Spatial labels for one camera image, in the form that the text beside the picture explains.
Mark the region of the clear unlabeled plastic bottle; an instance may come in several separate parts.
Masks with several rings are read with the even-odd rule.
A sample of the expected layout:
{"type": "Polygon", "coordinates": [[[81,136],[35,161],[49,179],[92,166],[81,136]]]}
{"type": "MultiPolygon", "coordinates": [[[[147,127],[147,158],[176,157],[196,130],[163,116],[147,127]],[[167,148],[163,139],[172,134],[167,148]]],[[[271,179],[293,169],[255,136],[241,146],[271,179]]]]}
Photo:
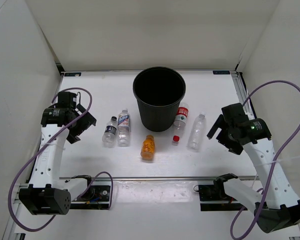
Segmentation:
{"type": "Polygon", "coordinates": [[[204,134],[205,122],[206,122],[206,114],[204,112],[200,112],[193,122],[192,129],[187,143],[188,148],[194,151],[199,150],[202,142],[203,134],[204,134]]]}

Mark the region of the small dark-label water bottle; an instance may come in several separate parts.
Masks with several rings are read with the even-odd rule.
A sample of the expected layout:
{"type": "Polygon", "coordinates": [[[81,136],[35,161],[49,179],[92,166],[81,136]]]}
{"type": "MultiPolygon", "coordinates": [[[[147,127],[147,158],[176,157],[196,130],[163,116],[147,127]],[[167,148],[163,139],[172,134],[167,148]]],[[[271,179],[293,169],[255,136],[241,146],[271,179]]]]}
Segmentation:
{"type": "Polygon", "coordinates": [[[103,145],[107,148],[112,148],[116,141],[118,122],[117,117],[112,116],[110,121],[106,124],[105,131],[102,136],[103,145]]]}

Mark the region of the blue-label clear water bottle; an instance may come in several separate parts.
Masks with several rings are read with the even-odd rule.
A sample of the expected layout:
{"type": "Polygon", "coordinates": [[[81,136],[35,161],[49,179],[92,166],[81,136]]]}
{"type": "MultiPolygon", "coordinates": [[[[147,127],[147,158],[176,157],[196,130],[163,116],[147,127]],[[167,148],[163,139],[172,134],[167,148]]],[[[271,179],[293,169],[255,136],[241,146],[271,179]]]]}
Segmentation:
{"type": "Polygon", "coordinates": [[[117,121],[117,142],[119,147],[128,147],[130,145],[130,120],[128,109],[123,109],[118,115],[117,121]]]}

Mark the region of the red-label red-cap water bottle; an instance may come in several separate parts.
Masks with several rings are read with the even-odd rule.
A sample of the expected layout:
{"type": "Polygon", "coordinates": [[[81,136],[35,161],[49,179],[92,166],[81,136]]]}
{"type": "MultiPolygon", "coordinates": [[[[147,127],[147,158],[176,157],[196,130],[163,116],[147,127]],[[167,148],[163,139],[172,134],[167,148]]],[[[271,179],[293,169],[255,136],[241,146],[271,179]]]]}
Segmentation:
{"type": "Polygon", "coordinates": [[[177,109],[177,113],[173,121],[172,143],[174,145],[179,144],[180,139],[184,134],[185,127],[187,124],[188,114],[189,114],[189,105],[185,102],[181,102],[177,109]]]}

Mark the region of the orange juice bottle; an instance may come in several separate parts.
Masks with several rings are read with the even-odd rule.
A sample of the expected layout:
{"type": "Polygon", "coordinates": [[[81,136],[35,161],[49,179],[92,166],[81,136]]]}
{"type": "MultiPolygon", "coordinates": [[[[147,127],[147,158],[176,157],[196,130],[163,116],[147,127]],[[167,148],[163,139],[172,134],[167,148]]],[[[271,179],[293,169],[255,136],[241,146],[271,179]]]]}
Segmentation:
{"type": "Polygon", "coordinates": [[[152,135],[147,135],[142,143],[141,158],[143,160],[152,160],[155,154],[155,140],[152,135]]]}

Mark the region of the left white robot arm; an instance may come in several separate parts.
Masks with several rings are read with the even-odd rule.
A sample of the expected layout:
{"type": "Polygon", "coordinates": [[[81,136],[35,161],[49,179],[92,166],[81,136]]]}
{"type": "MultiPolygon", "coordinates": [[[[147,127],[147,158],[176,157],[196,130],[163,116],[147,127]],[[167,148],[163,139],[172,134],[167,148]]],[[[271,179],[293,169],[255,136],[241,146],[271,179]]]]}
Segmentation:
{"type": "Polygon", "coordinates": [[[77,103],[77,94],[59,92],[57,102],[43,111],[41,143],[43,150],[35,160],[27,188],[19,192],[19,200],[32,215],[66,215],[71,202],[90,200],[95,188],[89,175],[60,179],[61,160],[66,142],[74,144],[97,120],[77,103]]]}

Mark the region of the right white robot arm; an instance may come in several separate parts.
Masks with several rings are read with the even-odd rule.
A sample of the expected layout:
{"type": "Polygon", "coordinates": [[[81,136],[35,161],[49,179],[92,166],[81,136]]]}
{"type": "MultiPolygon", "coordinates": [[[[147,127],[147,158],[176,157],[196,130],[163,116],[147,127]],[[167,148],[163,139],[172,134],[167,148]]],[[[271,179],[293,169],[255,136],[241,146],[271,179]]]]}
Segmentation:
{"type": "Polygon", "coordinates": [[[213,181],[214,193],[220,200],[237,200],[255,217],[255,224],[265,233],[271,233],[300,223],[300,198],[292,189],[281,165],[275,160],[272,135],[264,120],[249,119],[241,103],[221,109],[207,134],[229,152],[246,152],[263,187],[259,193],[245,185],[236,175],[224,174],[213,181]]]}

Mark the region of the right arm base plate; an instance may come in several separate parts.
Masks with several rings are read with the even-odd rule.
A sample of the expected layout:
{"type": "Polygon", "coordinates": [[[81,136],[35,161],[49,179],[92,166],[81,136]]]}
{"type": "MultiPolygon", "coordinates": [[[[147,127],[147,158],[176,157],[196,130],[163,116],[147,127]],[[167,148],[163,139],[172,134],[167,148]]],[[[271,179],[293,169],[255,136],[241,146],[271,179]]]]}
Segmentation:
{"type": "Polygon", "coordinates": [[[231,212],[239,211],[243,206],[233,197],[220,196],[214,185],[200,185],[193,187],[199,195],[201,212],[231,212]]]}

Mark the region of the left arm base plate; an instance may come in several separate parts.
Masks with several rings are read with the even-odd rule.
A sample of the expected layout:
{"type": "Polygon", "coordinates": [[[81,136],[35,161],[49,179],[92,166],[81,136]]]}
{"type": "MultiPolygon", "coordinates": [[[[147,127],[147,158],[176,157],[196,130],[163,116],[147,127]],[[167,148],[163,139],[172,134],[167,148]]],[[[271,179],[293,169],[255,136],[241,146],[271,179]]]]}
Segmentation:
{"type": "Polygon", "coordinates": [[[110,210],[113,199],[113,182],[96,183],[91,177],[85,177],[89,189],[71,205],[71,210],[110,210]]]}

